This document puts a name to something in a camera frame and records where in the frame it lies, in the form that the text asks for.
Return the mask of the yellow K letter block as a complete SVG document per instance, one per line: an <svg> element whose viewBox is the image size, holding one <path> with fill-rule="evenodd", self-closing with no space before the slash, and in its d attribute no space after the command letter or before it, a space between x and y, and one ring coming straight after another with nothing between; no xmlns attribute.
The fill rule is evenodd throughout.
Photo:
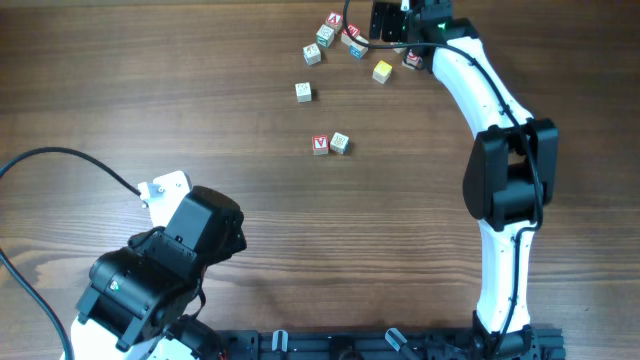
<svg viewBox="0 0 640 360"><path fill-rule="evenodd" d="M330 149L338 154L344 155L348 150L348 146L349 137L339 132L335 132L330 141Z"/></svg>

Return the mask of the red V letter block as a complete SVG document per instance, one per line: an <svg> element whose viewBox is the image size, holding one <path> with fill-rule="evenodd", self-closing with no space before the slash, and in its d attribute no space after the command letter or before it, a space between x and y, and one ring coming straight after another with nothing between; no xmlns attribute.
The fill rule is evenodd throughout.
<svg viewBox="0 0 640 360"><path fill-rule="evenodd" d="M312 137L313 154L327 155L329 153L329 141L326 135L317 135Z"/></svg>

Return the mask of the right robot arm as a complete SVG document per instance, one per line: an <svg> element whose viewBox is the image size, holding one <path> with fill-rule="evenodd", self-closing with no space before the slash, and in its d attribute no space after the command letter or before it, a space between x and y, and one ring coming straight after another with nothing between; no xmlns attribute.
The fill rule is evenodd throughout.
<svg viewBox="0 0 640 360"><path fill-rule="evenodd" d="M554 192L558 130L522 107L500 80L478 32L449 1L376 1L369 36L376 48L403 49L450 92L474 144L463 199L482 240L480 297L468 329L420 337L387 330L406 359L563 359L556 328L536 329L526 303L529 254Z"/></svg>

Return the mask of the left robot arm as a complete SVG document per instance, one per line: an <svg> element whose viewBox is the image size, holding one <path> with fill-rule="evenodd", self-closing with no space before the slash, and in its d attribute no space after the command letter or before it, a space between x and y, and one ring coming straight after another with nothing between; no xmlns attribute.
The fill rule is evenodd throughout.
<svg viewBox="0 0 640 360"><path fill-rule="evenodd" d="M228 196L195 186L153 228L101 255L76 304L68 359L144 359L164 330L202 298L206 270L246 249L244 214Z"/></svg>

